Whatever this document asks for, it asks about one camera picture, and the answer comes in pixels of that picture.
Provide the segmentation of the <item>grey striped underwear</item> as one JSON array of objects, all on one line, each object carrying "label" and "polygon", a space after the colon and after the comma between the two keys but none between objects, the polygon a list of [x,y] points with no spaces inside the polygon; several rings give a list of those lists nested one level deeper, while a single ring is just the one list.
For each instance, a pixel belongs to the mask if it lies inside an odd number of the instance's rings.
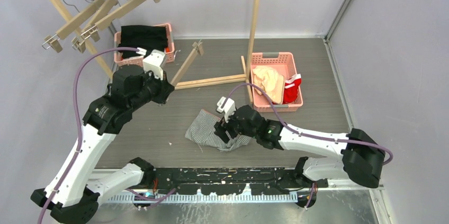
[{"label": "grey striped underwear", "polygon": [[216,115],[202,109],[187,129],[185,138],[199,146],[213,147],[223,152],[234,151],[251,142],[251,137],[242,135],[230,139],[228,143],[223,142],[214,134],[214,125],[218,121],[220,119]]}]

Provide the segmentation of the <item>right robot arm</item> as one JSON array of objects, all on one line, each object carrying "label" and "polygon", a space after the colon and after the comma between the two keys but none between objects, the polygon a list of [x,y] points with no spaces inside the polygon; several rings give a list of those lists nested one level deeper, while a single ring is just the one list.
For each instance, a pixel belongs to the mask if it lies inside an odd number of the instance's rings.
[{"label": "right robot arm", "polygon": [[266,149],[312,154],[312,157],[301,157],[295,167],[294,180],[300,187],[324,179],[350,179],[371,189],[380,184],[387,150],[361,129],[353,128],[349,133],[302,129],[266,119],[249,105],[218,106],[217,112],[223,118],[215,123],[214,134],[225,143],[246,136]]}]

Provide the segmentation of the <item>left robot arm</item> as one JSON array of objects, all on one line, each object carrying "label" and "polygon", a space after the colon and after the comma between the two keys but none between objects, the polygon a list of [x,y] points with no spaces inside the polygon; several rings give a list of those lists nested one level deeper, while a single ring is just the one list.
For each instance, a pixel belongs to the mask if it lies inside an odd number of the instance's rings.
[{"label": "left robot arm", "polygon": [[147,103],[165,104],[174,86],[159,66],[127,65],[113,74],[106,93],[77,120],[78,138],[52,182],[31,200],[59,223],[87,223],[109,198],[133,186],[153,186],[153,165],[136,157],[119,171],[95,182],[88,179],[107,147],[134,111]]}]

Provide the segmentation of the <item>beige underwear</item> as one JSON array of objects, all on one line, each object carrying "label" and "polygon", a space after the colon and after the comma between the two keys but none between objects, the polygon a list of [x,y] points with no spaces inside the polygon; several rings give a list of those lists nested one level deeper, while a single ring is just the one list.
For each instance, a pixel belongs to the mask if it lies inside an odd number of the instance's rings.
[{"label": "beige underwear", "polygon": [[259,87],[255,89],[257,94],[263,95],[262,92],[272,100],[274,104],[283,102],[284,76],[276,69],[269,66],[256,66],[252,70],[253,84]]}]

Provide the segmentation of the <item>red white underwear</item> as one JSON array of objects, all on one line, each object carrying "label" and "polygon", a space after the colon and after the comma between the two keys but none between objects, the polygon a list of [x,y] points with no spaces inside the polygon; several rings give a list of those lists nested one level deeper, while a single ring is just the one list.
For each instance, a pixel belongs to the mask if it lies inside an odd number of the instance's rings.
[{"label": "red white underwear", "polygon": [[299,94],[299,87],[302,82],[301,74],[295,74],[284,82],[283,104],[290,104],[296,101]]}]

